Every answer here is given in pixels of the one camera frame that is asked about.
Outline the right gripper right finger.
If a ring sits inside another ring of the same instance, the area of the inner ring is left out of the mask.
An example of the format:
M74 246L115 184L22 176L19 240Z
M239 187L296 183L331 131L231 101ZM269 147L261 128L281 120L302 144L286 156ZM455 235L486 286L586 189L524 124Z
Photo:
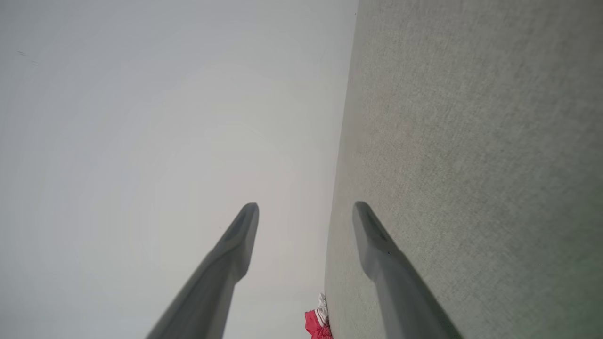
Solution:
M352 212L360 265L375 284L388 339L462 336L366 202Z

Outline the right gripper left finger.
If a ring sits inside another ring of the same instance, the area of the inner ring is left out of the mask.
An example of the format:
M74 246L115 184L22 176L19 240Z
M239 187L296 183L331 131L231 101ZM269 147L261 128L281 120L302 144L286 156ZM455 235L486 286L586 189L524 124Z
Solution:
M245 204L148 334L149 339L221 339L235 285L249 268L259 207Z

